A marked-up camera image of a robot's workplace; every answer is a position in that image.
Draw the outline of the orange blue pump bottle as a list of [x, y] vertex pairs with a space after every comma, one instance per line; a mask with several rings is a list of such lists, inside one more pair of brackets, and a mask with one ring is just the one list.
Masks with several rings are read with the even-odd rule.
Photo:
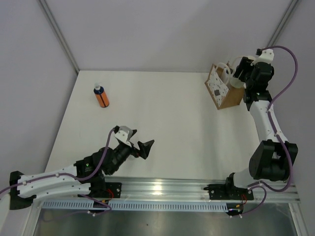
[[106, 108], [109, 106], [109, 99], [106, 95], [106, 92], [102, 86], [99, 84], [94, 85], [94, 94], [96, 96], [96, 99], [98, 100], [98, 103], [100, 107]]

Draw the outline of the frosted bottle with black cap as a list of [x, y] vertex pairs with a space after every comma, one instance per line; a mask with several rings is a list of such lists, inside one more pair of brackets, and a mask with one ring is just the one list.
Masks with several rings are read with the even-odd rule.
[[238, 78], [235, 77], [230, 77], [229, 79], [229, 83], [232, 87], [236, 88], [236, 89], [240, 89], [240, 88], [244, 88], [244, 82], [242, 82], [241, 80], [239, 80]]

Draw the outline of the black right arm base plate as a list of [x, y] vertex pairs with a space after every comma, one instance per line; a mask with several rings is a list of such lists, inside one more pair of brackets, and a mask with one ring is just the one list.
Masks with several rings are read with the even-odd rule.
[[210, 200], [241, 200], [245, 196], [245, 200], [252, 201], [254, 195], [252, 191], [246, 188], [238, 188], [228, 184], [209, 184], [203, 188], [209, 194]]

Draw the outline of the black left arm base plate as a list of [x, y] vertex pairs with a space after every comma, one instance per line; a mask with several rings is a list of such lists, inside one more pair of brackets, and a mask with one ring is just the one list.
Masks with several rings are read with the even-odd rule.
[[92, 183], [90, 193], [92, 198], [117, 198], [121, 197], [122, 184], [120, 182]]

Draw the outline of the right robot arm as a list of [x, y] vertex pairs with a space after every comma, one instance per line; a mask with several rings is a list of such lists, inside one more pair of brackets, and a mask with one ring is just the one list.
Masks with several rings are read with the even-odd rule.
[[272, 60], [272, 57], [242, 57], [230, 79], [231, 85], [245, 88], [243, 101], [254, 119], [259, 138], [248, 168], [226, 178], [224, 193], [230, 199], [255, 187], [280, 193], [291, 186], [298, 147], [281, 131], [274, 113], [275, 100], [267, 90], [274, 75]]

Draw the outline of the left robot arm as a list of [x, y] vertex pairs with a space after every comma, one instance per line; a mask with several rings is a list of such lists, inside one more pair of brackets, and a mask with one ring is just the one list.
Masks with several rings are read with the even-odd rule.
[[90, 156], [53, 172], [36, 175], [11, 172], [9, 209], [25, 209], [37, 200], [70, 195], [103, 198], [106, 203], [120, 198], [122, 184], [107, 182], [105, 177], [113, 175], [130, 156], [147, 159], [154, 144], [150, 140], [134, 145], [130, 139], [136, 132], [126, 126], [115, 126], [109, 132], [118, 142], [115, 148], [106, 143]]

